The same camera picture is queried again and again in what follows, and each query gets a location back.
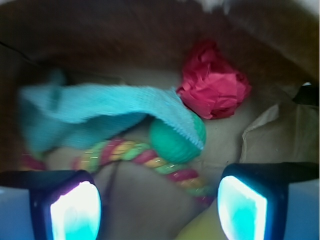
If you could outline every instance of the tan fabric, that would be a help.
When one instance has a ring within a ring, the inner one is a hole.
[[[274,105],[244,131],[240,163],[319,163],[319,108]]]

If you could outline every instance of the crumpled red paper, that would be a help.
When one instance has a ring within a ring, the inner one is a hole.
[[[246,75],[232,68],[211,40],[194,46],[182,72],[183,82],[177,93],[204,119],[232,116],[252,88]]]

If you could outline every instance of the turquoise cloth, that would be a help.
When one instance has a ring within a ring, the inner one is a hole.
[[[19,92],[20,127],[34,152],[62,146],[90,148],[133,127],[147,115],[163,120],[197,148],[204,147],[190,111],[174,89],[64,86],[65,81],[62,71],[55,70],[48,84],[26,86]]]

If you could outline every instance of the light panel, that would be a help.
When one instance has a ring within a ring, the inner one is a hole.
[[[101,218],[98,189],[81,182],[50,206],[53,240],[95,240]]]
[[[234,176],[224,177],[218,188],[218,214],[229,240],[263,240],[267,199]]]

